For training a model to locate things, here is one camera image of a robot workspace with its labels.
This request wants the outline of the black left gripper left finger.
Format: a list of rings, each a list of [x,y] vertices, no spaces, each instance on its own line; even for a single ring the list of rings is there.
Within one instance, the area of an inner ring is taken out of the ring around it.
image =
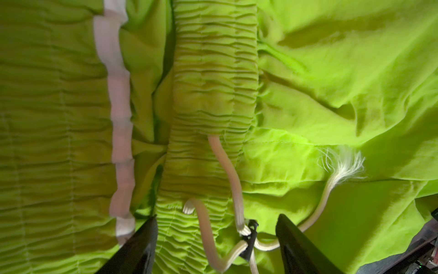
[[[96,274],[151,274],[158,237],[156,216],[150,217]]]

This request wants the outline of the lime green shorts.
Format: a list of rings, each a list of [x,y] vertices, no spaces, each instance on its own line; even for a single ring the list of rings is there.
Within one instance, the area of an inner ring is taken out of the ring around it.
[[[2,1],[1,272],[342,272],[438,206],[436,1]]]

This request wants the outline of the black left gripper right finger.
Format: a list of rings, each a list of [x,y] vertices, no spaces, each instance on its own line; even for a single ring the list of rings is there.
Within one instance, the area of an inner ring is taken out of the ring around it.
[[[278,217],[276,236],[286,274],[342,273],[284,214]]]

